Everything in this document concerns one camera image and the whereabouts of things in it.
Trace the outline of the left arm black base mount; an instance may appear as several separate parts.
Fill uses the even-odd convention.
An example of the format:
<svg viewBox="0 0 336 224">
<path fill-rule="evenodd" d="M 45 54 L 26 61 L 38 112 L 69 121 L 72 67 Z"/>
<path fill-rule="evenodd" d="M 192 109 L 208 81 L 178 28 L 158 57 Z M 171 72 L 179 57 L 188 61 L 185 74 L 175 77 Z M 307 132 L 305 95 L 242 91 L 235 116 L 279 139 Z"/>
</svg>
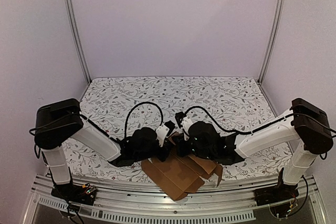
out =
<svg viewBox="0 0 336 224">
<path fill-rule="evenodd" d="M 54 180 L 52 172 L 50 171 L 53 183 L 51 195 L 63 199 L 66 202 L 76 202 L 79 204 L 93 206 L 97 195 L 97 187 L 91 185 L 90 183 L 75 185 L 72 180 L 71 172 L 69 171 L 68 174 L 70 175 L 70 182 L 57 184 Z"/>
</svg>

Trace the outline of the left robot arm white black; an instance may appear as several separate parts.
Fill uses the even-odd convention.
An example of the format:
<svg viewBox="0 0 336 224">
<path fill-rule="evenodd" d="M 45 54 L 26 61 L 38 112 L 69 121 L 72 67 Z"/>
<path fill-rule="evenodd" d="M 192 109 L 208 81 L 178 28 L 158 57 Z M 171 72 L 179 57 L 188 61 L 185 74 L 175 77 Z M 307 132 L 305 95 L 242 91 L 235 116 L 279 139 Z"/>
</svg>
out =
<svg viewBox="0 0 336 224">
<path fill-rule="evenodd" d="M 67 200 L 73 200 L 78 188 L 71 183 L 63 142 L 72 138 L 97 152 L 112 166 L 125 167 L 152 157 L 164 161 L 170 151 L 165 142 L 174 129 L 172 121 L 160 118 L 155 130 L 142 127 L 120 140 L 82 114 L 78 100 L 67 99 L 39 108 L 35 127 L 29 133 L 34 137 L 36 155 L 45 157 L 58 192 Z"/>
</svg>

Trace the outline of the brown cardboard box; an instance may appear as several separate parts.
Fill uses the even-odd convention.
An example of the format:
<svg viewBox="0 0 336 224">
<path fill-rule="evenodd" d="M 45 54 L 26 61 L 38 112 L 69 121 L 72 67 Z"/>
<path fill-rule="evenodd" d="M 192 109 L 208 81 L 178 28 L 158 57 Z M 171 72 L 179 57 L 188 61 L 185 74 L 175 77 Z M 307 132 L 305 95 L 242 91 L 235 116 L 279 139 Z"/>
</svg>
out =
<svg viewBox="0 0 336 224">
<path fill-rule="evenodd" d="M 205 181 L 215 176 L 215 186 L 222 180 L 223 167 L 215 161 L 202 159 L 194 155 L 179 157 L 177 155 L 174 137 L 183 137 L 178 132 L 168 138 L 172 149 L 165 161 L 157 157 L 141 162 L 142 170 L 163 190 L 173 201 L 185 198 L 190 193 L 196 193 Z"/>
</svg>

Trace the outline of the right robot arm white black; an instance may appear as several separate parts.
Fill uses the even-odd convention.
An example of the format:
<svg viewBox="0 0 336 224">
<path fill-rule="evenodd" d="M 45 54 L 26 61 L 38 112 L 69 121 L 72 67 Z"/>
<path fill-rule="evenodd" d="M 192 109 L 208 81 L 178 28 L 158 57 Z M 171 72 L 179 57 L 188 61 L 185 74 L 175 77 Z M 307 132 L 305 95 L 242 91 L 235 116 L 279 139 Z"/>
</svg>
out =
<svg viewBox="0 0 336 224">
<path fill-rule="evenodd" d="M 292 100 L 291 107 L 272 121 L 243 132 L 226 130 L 216 120 L 194 122 L 187 112 L 175 115 L 184 139 L 177 142 L 183 154 L 193 154 L 222 165 L 233 165 L 272 146 L 299 141 L 291 160 L 279 175 L 280 183 L 271 190 L 276 201 L 291 194 L 315 159 L 332 149 L 335 130 L 327 114 L 302 98 Z"/>
</svg>

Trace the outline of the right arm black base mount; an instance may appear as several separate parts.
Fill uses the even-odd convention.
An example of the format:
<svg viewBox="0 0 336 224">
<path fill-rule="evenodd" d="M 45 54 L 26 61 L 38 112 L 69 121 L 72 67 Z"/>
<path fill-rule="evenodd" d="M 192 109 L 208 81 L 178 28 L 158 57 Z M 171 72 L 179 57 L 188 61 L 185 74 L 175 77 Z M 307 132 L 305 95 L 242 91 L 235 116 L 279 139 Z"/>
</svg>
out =
<svg viewBox="0 0 336 224">
<path fill-rule="evenodd" d="M 299 196 L 296 185 L 286 185 L 283 181 L 283 171 L 281 169 L 278 175 L 277 184 L 274 186 L 256 189 L 254 193 L 254 201 L 257 206 L 274 204 L 281 201 L 287 201 L 284 204 L 270 207 L 271 214 L 278 219 L 288 218 L 297 203 L 297 196 Z"/>
</svg>

